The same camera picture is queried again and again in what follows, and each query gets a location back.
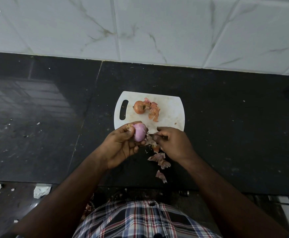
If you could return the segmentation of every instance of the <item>checkered shirt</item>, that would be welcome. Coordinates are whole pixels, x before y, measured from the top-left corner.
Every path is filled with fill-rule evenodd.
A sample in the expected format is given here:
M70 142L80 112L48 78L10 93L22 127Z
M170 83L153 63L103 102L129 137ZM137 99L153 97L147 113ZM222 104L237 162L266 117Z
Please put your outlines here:
M85 218L73 238L220 237L183 212L154 200L117 201Z

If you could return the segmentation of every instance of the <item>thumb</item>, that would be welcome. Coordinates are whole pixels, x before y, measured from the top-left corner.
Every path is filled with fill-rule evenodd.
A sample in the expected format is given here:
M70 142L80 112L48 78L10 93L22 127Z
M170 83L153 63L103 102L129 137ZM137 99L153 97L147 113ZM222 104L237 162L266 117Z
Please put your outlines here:
M166 140L164 138L162 138L161 136L158 136L158 135L154 135L153 140L157 144L161 145L162 147L165 146L165 144L166 144Z
M133 126L131 126L127 132L123 132L117 135L117 141L124 142L126 140L129 140L134 135L134 133L135 129Z

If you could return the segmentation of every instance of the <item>person's right hand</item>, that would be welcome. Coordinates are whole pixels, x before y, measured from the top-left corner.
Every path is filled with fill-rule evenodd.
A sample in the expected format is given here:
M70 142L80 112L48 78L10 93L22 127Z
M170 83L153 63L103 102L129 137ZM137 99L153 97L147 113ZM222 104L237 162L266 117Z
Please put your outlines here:
M183 131L171 127L158 127L157 130L158 132L154 134L153 140L162 146L163 151L172 160L180 163L181 160L196 155L189 138Z

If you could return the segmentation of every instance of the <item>white cutting board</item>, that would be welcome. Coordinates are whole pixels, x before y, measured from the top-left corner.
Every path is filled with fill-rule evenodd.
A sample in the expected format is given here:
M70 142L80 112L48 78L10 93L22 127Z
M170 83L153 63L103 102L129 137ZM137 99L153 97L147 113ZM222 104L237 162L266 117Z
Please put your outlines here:
M144 98L148 98L151 102L156 102L158 104L158 107L160 108L158 122L149 120L149 110L146 110L143 114L137 114L133 110L134 103L139 100L144 101ZM119 117L120 109L124 100L128 100L129 102L126 110L126 119L121 120ZM149 129L150 134L157 132L156 128L158 126L174 127L184 131L185 115L182 101L179 97L175 96L123 91L115 108L115 129L134 121L142 121L142 123L144 123Z

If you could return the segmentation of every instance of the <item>backsplash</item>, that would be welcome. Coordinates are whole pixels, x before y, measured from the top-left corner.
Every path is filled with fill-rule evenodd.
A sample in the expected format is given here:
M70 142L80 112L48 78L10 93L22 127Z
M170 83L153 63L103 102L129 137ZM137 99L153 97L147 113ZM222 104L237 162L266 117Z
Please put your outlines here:
M289 75L289 0L0 0L0 52Z

